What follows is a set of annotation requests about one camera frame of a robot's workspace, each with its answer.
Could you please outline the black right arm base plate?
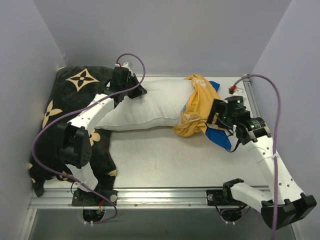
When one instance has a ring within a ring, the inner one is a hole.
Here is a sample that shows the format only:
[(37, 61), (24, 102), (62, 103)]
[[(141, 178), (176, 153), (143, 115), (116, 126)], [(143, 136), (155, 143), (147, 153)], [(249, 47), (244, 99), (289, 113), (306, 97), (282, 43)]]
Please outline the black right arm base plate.
[(205, 192), (206, 195), (206, 202), (208, 206), (237, 206), (237, 207), (242, 207), (245, 206), (246, 204), (237, 201), (237, 200), (228, 200), (224, 194), (223, 190), (221, 188), (217, 189), (207, 189)]

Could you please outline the white pillow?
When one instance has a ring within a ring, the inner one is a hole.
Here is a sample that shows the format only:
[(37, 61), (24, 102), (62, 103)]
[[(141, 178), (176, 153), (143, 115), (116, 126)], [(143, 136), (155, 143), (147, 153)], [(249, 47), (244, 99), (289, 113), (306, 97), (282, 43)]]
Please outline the white pillow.
[(144, 81), (143, 96), (124, 100), (108, 112), (97, 128), (109, 131), (145, 130), (173, 127), (180, 123), (180, 113), (194, 91), (189, 80), (160, 79)]

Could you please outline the blue and orange pillowcase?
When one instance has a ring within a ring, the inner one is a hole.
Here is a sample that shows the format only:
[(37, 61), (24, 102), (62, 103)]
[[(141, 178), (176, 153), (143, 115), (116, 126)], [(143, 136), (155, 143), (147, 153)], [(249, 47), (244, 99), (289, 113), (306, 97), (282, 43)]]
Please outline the blue and orange pillowcase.
[(207, 123), (214, 100), (220, 99), (220, 84), (199, 74), (190, 75), (185, 80), (190, 81), (193, 91), (180, 112), (179, 123), (173, 127), (174, 132), (181, 137), (202, 132), (211, 142), (230, 151), (232, 144), (227, 129), (216, 125), (217, 116), (213, 116), (212, 123)]

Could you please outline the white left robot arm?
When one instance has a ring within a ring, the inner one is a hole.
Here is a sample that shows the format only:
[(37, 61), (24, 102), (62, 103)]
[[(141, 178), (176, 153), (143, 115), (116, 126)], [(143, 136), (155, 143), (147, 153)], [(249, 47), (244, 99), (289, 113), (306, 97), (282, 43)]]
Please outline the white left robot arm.
[(79, 188), (85, 191), (83, 200), (88, 205), (95, 206), (101, 201), (101, 193), (95, 189), (99, 181), (90, 165), (91, 133), (125, 97), (135, 99), (145, 94), (147, 90), (132, 72), (131, 63), (117, 63), (111, 79), (89, 105), (73, 119), (57, 125), (56, 155), (70, 169), (73, 177), (79, 180)]

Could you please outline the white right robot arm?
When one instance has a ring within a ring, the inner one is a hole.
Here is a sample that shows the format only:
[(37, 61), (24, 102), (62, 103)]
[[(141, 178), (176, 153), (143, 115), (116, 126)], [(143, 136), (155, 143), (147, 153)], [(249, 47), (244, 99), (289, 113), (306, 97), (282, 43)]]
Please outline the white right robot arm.
[(261, 117), (251, 117), (242, 96), (214, 99), (207, 119), (218, 127), (233, 131), (237, 144), (243, 145), (255, 160), (270, 193), (255, 189), (240, 178), (222, 185), (220, 200), (227, 205), (243, 203), (258, 211), (269, 228), (276, 230), (304, 219), (317, 205), (297, 185), (274, 143), (269, 127)]

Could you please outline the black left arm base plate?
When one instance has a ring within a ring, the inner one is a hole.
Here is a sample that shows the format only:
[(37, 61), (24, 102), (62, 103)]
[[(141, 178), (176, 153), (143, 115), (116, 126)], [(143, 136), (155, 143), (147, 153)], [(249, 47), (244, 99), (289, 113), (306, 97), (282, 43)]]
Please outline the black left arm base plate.
[[(109, 199), (115, 205), (117, 204), (118, 192), (116, 190), (102, 190), (98, 191), (105, 198)], [(99, 206), (103, 199), (92, 192), (86, 192), (77, 189), (73, 193), (72, 203), (73, 207), (96, 207)]]

